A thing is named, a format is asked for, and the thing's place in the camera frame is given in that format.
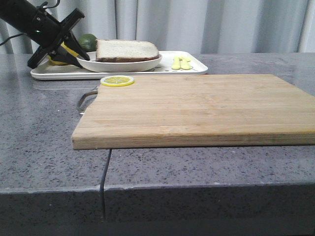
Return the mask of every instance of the granite countertop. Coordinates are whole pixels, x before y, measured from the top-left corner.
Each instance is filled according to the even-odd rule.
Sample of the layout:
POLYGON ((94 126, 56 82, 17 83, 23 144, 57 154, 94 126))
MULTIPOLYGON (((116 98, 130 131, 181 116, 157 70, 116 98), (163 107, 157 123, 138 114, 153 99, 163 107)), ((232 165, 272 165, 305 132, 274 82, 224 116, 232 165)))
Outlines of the granite countertop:
MULTIPOLYGON (((274 74, 315 95, 312 53, 194 56, 208 74, 274 74)), ((35 80, 29 58, 0 58, 0 225, 70 212, 68 224, 298 216, 314 230, 315 146, 73 150, 76 103, 98 80, 35 80)))

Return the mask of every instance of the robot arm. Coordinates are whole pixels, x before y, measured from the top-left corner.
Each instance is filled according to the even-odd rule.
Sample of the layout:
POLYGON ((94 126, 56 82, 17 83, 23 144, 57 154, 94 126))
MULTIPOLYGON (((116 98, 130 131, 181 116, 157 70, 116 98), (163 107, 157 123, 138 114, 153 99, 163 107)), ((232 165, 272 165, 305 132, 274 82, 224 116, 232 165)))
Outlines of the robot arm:
POLYGON ((46 12, 46 5, 47 2, 44 2, 35 7, 26 0, 0 0, 0 18, 39 44, 28 61, 30 68, 36 68, 47 55, 53 60, 82 67, 77 59, 60 45, 64 42, 85 60, 90 60, 71 31, 78 21, 84 18, 84 14, 76 8, 59 22, 46 12))

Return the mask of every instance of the slice of bread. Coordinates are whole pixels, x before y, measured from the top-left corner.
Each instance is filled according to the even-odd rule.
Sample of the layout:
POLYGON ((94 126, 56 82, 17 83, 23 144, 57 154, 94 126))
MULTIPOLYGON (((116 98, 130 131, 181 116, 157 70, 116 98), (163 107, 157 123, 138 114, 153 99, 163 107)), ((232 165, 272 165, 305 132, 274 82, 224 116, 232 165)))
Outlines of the slice of bread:
POLYGON ((158 49, 147 41, 97 39, 96 61, 136 62, 158 58, 158 49))

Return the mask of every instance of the white plate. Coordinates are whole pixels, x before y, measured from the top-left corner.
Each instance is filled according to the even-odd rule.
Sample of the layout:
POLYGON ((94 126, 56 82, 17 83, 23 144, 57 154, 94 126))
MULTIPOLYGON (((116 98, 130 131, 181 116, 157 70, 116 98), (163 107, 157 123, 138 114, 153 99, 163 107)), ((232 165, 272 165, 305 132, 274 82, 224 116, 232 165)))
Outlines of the white plate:
POLYGON ((95 61, 96 52, 88 53, 90 60, 77 57, 78 62, 84 68, 94 72, 139 72, 156 67, 162 60, 162 55, 158 59, 137 61, 137 62, 97 62, 95 61))
MULTIPOLYGON (((119 72, 120 75, 146 75, 146 74, 206 74, 208 67, 193 57, 191 54, 183 51, 160 51, 162 60, 160 63, 147 71, 142 72, 119 72), (171 68, 173 57, 183 55, 189 57, 191 61, 190 70, 173 70, 171 68)), ((35 69, 31 70, 31 75, 38 80, 90 80, 101 79, 104 76, 115 75, 117 72, 93 72, 87 69, 81 69, 74 65, 54 65, 50 61, 45 61, 35 69)))

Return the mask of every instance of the white curtain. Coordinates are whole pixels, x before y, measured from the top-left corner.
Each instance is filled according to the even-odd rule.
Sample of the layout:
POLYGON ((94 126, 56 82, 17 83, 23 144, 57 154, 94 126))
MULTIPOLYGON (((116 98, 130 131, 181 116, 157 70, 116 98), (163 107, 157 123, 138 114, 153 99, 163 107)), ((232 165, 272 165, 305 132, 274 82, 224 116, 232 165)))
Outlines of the white curtain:
MULTIPOLYGON (((61 0, 51 14, 61 21, 74 8, 86 16, 73 28, 77 37, 144 40, 192 54, 315 52, 315 0, 61 0)), ((0 20, 0 33, 4 41, 19 32, 0 20)), ((0 54, 37 47, 21 36, 0 54)))

